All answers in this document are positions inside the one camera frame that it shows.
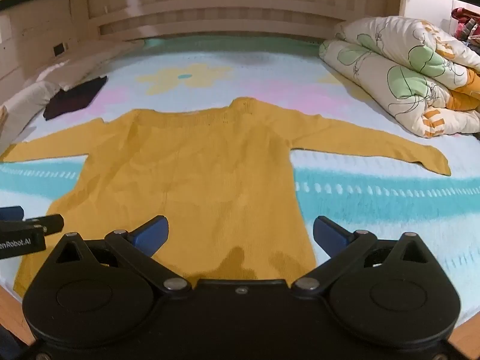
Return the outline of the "yellow knit sweater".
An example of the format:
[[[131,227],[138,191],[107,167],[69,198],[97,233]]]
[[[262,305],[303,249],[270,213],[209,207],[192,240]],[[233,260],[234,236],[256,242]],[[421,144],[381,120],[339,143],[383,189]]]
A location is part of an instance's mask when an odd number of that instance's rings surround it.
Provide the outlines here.
[[[49,212],[85,239],[157,215],[169,236],[157,261],[191,280],[284,279],[316,266],[295,197],[292,150],[394,158],[447,176],[429,145],[261,102],[186,113],[133,110],[11,145],[5,163],[82,155],[69,193]]]

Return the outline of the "pile of clothes on shelf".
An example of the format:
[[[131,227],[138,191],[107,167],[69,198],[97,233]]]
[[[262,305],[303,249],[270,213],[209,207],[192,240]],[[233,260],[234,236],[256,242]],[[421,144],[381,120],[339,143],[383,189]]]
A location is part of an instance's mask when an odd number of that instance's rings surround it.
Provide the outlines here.
[[[451,18],[457,21],[454,37],[479,54],[479,13],[459,7],[451,12]]]

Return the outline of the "floral bed sheet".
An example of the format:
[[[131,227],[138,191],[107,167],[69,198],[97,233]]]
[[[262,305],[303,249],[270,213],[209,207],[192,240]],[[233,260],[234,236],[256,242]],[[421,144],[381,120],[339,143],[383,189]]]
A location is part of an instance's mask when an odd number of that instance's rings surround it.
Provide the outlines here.
[[[479,312],[479,141],[475,137],[412,136],[361,88],[328,67],[311,42],[271,37],[152,39],[99,72],[107,82],[88,107],[49,121],[36,117],[18,143],[94,119],[111,122],[133,110],[186,113],[253,98],[439,150],[448,161],[449,175],[394,158],[292,150],[295,197],[316,266],[327,259],[313,241],[313,223],[320,215],[344,228],[366,229],[385,239],[418,233],[459,292],[460,320]],[[50,205],[74,189],[85,160],[77,155],[1,161],[1,204],[21,206],[30,218],[52,214]]]

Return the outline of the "white pillow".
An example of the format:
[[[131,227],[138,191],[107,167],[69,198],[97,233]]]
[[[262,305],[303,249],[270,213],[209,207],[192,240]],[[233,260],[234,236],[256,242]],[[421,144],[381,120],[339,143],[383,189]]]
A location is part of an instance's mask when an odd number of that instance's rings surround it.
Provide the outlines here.
[[[143,46],[143,40],[85,41],[39,68],[21,91],[1,105],[1,152],[60,91],[78,86],[103,63]]]

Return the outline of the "dark maroon folded garment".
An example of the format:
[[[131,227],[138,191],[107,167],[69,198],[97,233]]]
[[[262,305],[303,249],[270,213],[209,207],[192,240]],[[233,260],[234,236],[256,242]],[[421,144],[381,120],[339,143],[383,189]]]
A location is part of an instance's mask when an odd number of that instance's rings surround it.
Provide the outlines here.
[[[43,111],[45,120],[80,111],[89,106],[107,82],[107,76],[86,81],[67,91],[61,89],[49,100]]]

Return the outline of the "floral folded duvet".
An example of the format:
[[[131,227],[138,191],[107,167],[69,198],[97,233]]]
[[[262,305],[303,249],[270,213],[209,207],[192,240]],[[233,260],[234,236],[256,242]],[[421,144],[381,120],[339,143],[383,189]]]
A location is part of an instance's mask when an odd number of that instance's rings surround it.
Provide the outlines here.
[[[425,20],[342,22],[319,56],[410,133],[479,133],[479,54]]]

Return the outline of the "wooden headboard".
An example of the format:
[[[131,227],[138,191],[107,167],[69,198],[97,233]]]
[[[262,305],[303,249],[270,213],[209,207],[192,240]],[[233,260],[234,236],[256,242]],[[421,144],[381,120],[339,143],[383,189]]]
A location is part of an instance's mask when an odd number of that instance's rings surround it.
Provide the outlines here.
[[[384,0],[84,0],[92,38],[133,40],[191,33],[328,38],[336,24],[380,16]]]

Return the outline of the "wall power socket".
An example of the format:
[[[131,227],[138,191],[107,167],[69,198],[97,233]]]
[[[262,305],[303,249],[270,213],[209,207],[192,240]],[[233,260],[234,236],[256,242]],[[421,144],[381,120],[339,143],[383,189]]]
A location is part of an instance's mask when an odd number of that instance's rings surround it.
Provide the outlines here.
[[[59,43],[58,45],[53,47],[53,52],[55,56],[59,56],[65,52],[64,43]]]

